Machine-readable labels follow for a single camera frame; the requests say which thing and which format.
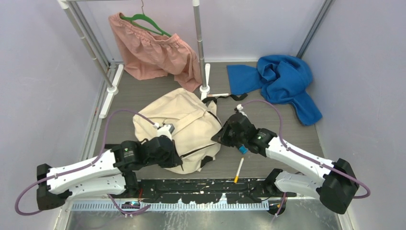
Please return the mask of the cream canvas backpack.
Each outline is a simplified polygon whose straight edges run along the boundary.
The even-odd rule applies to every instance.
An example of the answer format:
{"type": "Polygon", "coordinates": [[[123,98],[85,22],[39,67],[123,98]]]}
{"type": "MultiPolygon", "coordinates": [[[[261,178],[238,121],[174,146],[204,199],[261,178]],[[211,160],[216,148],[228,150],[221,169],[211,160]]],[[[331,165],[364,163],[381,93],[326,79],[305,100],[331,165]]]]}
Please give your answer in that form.
{"type": "Polygon", "coordinates": [[[221,149],[219,143],[211,140],[223,126],[217,115],[217,101],[216,97],[201,100],[184,88],[175,89],[133,116],[135,137],[138,140],[153,138],[157,133],[154,123],[174,125],[172,139],[182,165],[168,168],[168,171],[177,174],[199,172],[206,163],[215,160],[221,149]]]}

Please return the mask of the black blue highlighter marker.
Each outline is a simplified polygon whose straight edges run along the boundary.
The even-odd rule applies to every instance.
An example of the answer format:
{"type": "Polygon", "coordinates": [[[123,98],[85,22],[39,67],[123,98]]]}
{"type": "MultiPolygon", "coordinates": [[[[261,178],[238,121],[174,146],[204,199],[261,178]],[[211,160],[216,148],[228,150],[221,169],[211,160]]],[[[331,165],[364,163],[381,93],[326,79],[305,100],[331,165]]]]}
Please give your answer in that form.
{"type": "Polygon", "coordinates": [[[243,155],[248,152],[248,149],[247,149],[244,145],[241,145],[241,146],[238,147],[237,149],[238,149],[238,151],[239,151],[241,154],[243,154],[243,155]]]}

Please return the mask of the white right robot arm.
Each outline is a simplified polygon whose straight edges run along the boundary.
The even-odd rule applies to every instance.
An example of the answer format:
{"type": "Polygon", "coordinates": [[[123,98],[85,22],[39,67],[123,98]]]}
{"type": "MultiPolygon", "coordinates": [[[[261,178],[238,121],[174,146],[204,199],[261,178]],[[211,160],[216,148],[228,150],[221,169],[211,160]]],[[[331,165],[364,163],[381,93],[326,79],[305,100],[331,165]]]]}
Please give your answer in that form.
{"type": "Polygon", "coordinates": [[[326,208],[345,214],[359,189],[351,165],[344,159],[331,161],[300,149],[280,135],[256,128],[239,105],[212,140],[280,161],[299,171],[289,173],[273,169],[264,181],[270,196],[296,193],[317,198],[326,208]]]}

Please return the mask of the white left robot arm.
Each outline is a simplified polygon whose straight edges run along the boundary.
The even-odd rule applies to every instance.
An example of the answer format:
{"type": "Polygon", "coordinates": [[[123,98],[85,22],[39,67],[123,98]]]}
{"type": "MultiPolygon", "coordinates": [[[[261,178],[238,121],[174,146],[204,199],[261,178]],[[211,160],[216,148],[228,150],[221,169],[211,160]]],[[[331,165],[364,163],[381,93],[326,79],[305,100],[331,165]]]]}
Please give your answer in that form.
{"type": "Polygon", "coordinates": [[[68,199],[104,194],[133,198],[140,190],[136,171],[150,165],[174,168],[182,164],[175,142],[164,135],[127,140],[100,156],[68,166],[54,168],[44,163],[37,166],[37,206],[41,211],[51,210],[68,199]]]}

